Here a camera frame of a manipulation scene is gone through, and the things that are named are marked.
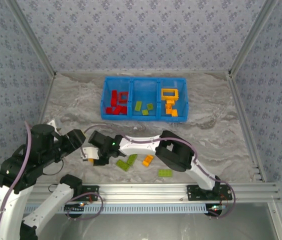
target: lego brick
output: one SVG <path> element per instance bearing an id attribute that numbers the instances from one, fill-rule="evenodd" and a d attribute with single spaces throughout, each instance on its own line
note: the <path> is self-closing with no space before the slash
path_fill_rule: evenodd
<path id="1" fill-rule="evenodd" d="M 173 172 L 171 169 L 159 169 L 157 175 L 161 178 L 172 178 Z"/>
<path id="2" fill-rule="evenodd" d="M 130 168 L 130 165 L 127 164 L 126 162 L 122 161 L 121 159 L 119 159 L 116 164 L 119 168 L 121 168 L 123 171 L 127 172 Z"/>
<path id="3" fill-rule="evenodd" d="M 172 106 L 170 104 L 165 105 L 165 114 L 172 114 Z"/>
<path id="4" fill-rule="evenodd" d="M 173 99 L 167 99 L 166 104 L 170 104 L 171 106 L 174 106 L 176 102 Z"/>
<path id="5" fill-rule="evenodd" d="M 134 111 L 140 112 L 142 106 L 142 101 L 136 101 Z"/>
<path id="6" fill-rule="evenodd" d="M 112 114 L 112 107 L 107 107 L 107 108 L 105 109 L 105 113 L 106 113 L 106 114 Z"/>
<path id="7" fill-rule="evenodd" d="M 174 100 L 179 99 L 179 91 L 176 88 L 162 88 L 161 89 L 161 100 Z"/>
<path id="8" fill-rule="evenodd" d="M 119 104 L 127 104 L 128 103 L 128 91 L 121 91 L 119 92 Z"/>
<path id="9" fill-rule="evenodd" d="M 122 109 L 121 105 L 116 106 L 116 108 L 113 111 L 113 114 L 114 115 L 119 115 L 119 113 L 121 112 L 121 109 Z"/>
<path id="10" fill-rule="evenodd" d="M 128 108 L 127 108 L 127 106 L 122 106 L 122 108 L 121 108 L 121 113 L 122 113 L 123 115 L 127 115 L 127 114 L 128 114 Z"/>
<path id="11" fill-rule="evenodd" d="M 147 108 L 149 111 L 153 110 L 153 104 L 152 104 L 152 103 L 148 103 L 148 104 L 146 105 L 146 108 Z"/>
<path id="12" fill-rule="evenodd" d="M 145 157 L 145 159 L 143 160 L 142 164 L 145 166 L 145 167 L 149 167 L 150 163 L 152 162 L 154 156 L 152 155 L 147 155 Z"/>
<path id="13" fill-rule="evenodd" d="M 143 116 L 147 116 L 147 115 L 149 115 L 149 111 L 148 111 L 148 109 L 144 109 L 144 110 L 142 110 L 142 115 L 143 115 Z"/>
<path id="14" fill-rule="evenodd" d="M 137 154 L 130 155 L 126 163 L 132 166 L 135 163 L 137 157 L 138 157 Z"/>
<path id="15" fill-rule="evenodd" d="M 112 90 L 111 92 L 111 107 L 116 107 L 118 101 L 118 92 L 117 90 Z"/>
<path id="16" fill-rule="evenodd" d="M 177 117 L 178 116 L 178 111 L 176 109 L 172 109 L 172 117 Z"/>

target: patterned wallpaper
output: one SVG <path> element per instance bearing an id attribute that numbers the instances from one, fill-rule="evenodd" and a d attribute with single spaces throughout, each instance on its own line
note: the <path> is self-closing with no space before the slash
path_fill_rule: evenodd
<path id="1" fill-rule="evenodd" d="M 49 77 L 4 0 L 0 0 L 0 165 L 38 122 Z"/>
<path id="2" fill-rule="evenodd" d="M 17 0 L 55 71 L 227 70 L 264 0 Z"/>
<path id="3" fill-rule="evenodd" d="M 236 82 L 269 181 L 282 194 L 282 1 L 240 68 Z"/>

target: blue storage bin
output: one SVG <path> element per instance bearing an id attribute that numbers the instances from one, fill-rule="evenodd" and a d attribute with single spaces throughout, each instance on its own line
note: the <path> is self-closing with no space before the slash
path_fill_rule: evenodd
<path id="1" fill-rule="evenodd" d="M 172 106 L 172 109 L 177 109 L 177 117 L 166 114 L 166 101 L 161 101 L 162 88 L 178 90 L 178 100 Z M 112 90 L 117 90 L 118 96 L 119 92 L 128 92 L 127 104 L 117 103 L 127 106 L 127 115 L 106 114 L 106 108 L 111 107 Z M 137 101 L 142 102 L 141 111 L 135 111 Z M 148 115 L 143 115 L 142 110 L 147 109 L 147 104 L 152 104 L 153 110 L 149 110 Z M 107 76 L 104 81 L 100 111 L 102 119 L 105 120 L 186 122 L 189 111 L 186 79 L 175 77 Z"/>

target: red block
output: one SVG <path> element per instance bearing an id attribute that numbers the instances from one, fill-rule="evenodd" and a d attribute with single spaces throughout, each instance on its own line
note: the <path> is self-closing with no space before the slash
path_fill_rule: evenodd
<path id="1" fill-rule="evenodd" d="M 112 90 L 111 94 L 111 107 L 116 107 L 118 101 L 118 92 L 117 90 Z"/>
<path id="2" fill-rule="evenodd" d="M 127 104 L 128 103 L 128 95 L 129 95 L 128 91 L 119 92 L 119 103 L 120 104 Z"/>
<path id="3" fill-rule="evenodd" d="M 127 114 L 128 114 L 128 108 L 127 108 L 127 106 L 122 106 L 122 108 L 121 108 L 121 113 L 122 113 L 123 115 L 127 115 Z"/>
<path id="4" fill-rule="evenodd" d="M 122 106 L 118 105 L 116 106 L 116 108 L 113 111 L 113 115 L 119 115 L 119 113 L 121 112 Z"/>
<path id="5" fill-rule="evenodd" d="M 105 113 L 106 113 L 106 114 L 112 114 L 112 107 L 107 107 L 107 108 L 105 109 Z"/>

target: yellow lego brick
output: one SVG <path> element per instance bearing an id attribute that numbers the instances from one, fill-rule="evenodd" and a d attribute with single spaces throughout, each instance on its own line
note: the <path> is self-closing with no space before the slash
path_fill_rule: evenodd
<path id="1" fill-rule="evenodd" d="M 152 155 L 148 155 L 145 157 L 145 159 L 143 160 L 142 164 L 145 166 L 145 167 L 149 167 L 150 163 L 152 162 L 154 156 Z"/>
<path id="2" fill-rule="evenodd" d="M 174 106 L 176 104 L 176 102 L 172 99 L 167 99 L 166 104 L 170 104 L 170 105 Z"/>
<path id="3" fill-rule="evenodd" d="M 174 95 L 165 95 L 165 93 L 173 93 Z M 161 89 L 161 100 L 174 100 L 177 101 L 179 99 L 179 91 L 175 88 L 162 88 Z"/>
<path id="4" fill-rule="evenodd" d="M 176 109 L 172 109 L 172 117 L 177 117 L 178 116 L 178 111 Z"/>
<path id="5" fill-rule="evenodd" d="M 165 105 L 165 114 L 171 114 L 172 113 L 172 106 L 171 104 Z"/>

